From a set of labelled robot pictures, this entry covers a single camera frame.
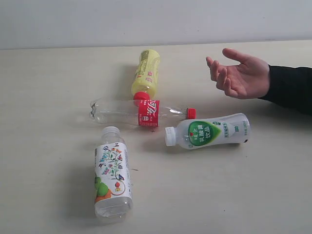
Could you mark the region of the black sleeved forearm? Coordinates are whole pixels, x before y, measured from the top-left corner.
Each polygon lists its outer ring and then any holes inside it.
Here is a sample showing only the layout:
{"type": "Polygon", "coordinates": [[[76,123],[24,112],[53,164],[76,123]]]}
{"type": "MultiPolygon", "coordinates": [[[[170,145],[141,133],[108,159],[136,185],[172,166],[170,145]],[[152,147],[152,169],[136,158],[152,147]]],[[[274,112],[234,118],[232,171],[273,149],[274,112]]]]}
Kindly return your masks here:
{"type": "Polygon", "coordinates": [[[270,87],[262,100],[312,114],[312,69],[309,67],[269,67],[270,87]]]}

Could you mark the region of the person's open hand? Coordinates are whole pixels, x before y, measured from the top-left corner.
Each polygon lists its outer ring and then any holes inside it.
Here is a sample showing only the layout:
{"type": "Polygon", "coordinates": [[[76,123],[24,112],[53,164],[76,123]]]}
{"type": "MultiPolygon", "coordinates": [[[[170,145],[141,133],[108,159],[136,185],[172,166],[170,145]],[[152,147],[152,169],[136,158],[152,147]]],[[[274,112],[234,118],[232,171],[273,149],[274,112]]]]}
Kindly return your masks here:
{"type": "Polygon", "coordinates": [[[265,96],[270,87],[269,65],[265,61],[234,49],[224,48],[222,54],[238,61],[238,65],[222,65],[206,57],[211,80],[228,97],[253,99],[265,96]]]}

